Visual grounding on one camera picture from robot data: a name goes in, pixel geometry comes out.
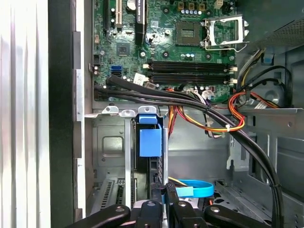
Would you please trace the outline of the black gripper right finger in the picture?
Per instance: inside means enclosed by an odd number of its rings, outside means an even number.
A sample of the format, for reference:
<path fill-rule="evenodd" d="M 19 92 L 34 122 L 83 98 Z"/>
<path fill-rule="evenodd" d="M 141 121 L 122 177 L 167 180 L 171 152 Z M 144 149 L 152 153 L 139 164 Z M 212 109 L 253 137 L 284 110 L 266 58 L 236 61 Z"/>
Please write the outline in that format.
<path fill-rule="evenodd" d="M 221 205 L 207 206 L 203 211 L 179 200 L 173 184 L 166 184 L 166 213 L 170 228 L 269 228 L 268 224 L 254 220 Z"/>

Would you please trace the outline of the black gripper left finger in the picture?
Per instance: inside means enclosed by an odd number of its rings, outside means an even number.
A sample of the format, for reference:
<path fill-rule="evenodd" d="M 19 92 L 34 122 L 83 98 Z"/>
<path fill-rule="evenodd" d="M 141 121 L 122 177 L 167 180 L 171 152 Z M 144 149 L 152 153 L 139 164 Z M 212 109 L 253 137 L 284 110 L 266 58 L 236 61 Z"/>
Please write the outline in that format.
<path fill-rule="evenodd" d="M 153 184 L 151 198 L 135 202 L 132 209 L 123 204 L 114 204 L 101 209 L 69 228 L 161 228 L 163 221 L 162 196 L 164 186 Z"/>

